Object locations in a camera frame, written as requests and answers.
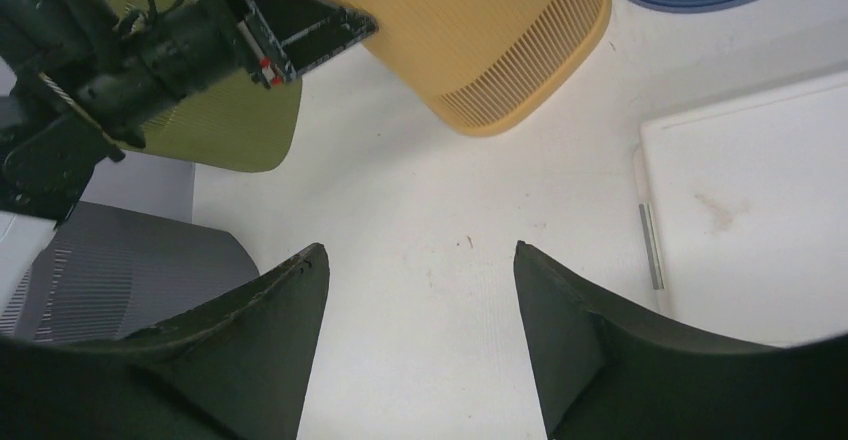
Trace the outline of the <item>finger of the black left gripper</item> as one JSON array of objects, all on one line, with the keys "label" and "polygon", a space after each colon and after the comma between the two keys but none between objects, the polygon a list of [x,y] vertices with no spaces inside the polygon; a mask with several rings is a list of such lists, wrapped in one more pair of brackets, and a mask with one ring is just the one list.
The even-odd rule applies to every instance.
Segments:
[{"label": "finger of the black left gripper", "polygon": [[293,83],[378,32],[365,11],[328,0],[222,0],[255,58],[248,70],[269,88]]}]

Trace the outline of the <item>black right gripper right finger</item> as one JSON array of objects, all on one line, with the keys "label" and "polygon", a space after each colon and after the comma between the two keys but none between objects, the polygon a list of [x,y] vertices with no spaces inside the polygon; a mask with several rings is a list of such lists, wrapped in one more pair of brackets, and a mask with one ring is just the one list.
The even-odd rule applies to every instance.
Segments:
[{"label": "black right gripper right finger", "polygon": [[649,310],[519,242],[513,271],[551,439],[843,439],[847,339],[789,348]]}]

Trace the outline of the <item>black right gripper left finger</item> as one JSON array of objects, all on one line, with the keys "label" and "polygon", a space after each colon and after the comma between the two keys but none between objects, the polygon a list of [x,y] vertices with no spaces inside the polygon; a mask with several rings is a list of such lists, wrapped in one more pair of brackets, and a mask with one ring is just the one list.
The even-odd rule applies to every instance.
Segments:
[{"label": "black right gripper left finger", "polygon": [[329,292],[314,243],[119,340],[3,339],[5,439],[294,439]]}]

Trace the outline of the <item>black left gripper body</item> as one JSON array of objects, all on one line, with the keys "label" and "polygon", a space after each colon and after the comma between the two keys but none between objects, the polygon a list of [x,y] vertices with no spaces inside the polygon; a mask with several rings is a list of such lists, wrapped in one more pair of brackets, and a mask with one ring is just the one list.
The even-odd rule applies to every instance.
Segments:
[{"label": "black left gripper body", "polygon": [[173,0],[116,12],[107,0],[1,0],[1,104],[13,142],[63,127],[135,147],[143,125],[239,70],[264,79],[240,0]]}]

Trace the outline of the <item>olive green mesh bin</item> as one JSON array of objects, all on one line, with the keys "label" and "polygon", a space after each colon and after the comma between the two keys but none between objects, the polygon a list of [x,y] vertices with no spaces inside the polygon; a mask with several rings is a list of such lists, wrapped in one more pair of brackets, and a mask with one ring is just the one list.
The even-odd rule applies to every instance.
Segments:
[{"label": "olive green mesh bin", "polygon": [[[148,6],[147,0],[106,1],[119,14]],[[142,125],[146,148],[118,145],[231,171],[270,171],[290,150],[302,90],[302,80],[266,90],[239,71]]]}]

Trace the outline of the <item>grey mesh bin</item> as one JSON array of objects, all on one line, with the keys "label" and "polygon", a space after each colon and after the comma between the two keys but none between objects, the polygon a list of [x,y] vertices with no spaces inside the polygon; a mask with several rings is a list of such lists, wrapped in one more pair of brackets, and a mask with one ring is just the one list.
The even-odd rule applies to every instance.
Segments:
[{"label": "grey mesh bin", "polygon": [[1,312],[1,333],[36,343],[117,340],[259,275],[230,233],[81,202]]}]

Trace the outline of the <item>yellow mesh bin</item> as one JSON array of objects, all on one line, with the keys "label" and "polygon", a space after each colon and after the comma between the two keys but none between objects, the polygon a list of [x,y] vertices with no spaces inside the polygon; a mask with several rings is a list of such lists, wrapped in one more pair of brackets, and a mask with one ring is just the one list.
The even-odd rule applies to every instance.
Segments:
[{"label": "yellow mesh bin", "polygon": [[444,123],[493,136],[547,100],[601,41],[611,0],[332,0],[371,14],[365,48]]}]

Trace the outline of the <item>white perforated plastic basket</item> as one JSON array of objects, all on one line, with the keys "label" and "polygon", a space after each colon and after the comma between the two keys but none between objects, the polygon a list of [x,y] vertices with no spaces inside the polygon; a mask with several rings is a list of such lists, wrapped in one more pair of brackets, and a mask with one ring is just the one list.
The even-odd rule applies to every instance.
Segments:
[{"label": "white perforated plastic basket", "polygon": [[662,314],[746,341],[847,331],[847,75],[653,119],[634,157]]}]

